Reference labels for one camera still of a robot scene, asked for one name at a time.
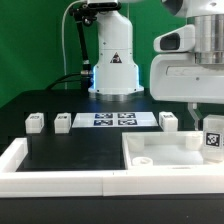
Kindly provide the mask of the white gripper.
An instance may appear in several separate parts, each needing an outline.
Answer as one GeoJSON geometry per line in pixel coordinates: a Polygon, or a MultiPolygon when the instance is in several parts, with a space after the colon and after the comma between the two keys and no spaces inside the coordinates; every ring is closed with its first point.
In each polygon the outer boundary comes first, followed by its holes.
{"type": "Polygon", "coordinates": [[[155,100],[188,102],[199,131],[203,116],[197,103],[224,104],[224,64],[196,62],[196,28],[185,25],[157,37],[158,55],[150,68],[150,93],[155,100]]]}

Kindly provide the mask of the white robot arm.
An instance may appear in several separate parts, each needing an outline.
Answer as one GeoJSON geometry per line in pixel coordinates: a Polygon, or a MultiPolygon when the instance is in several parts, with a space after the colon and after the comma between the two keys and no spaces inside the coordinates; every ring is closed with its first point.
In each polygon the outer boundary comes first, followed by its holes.
{"type": "MultiPolygon", "coordinates": [[[[133,61],[131,22],[118,12],[124,0],[87,0],[97,12],[99,60],[93,69],[93,98],[124,100],[139,93],[133,61]]],[[[150,93],[156,100],[186,102],[197,118],[199,103],[224,104],[224,0],[160,0],[187,24],[157,37],[158,55],[150,68],[150,93]]]]}

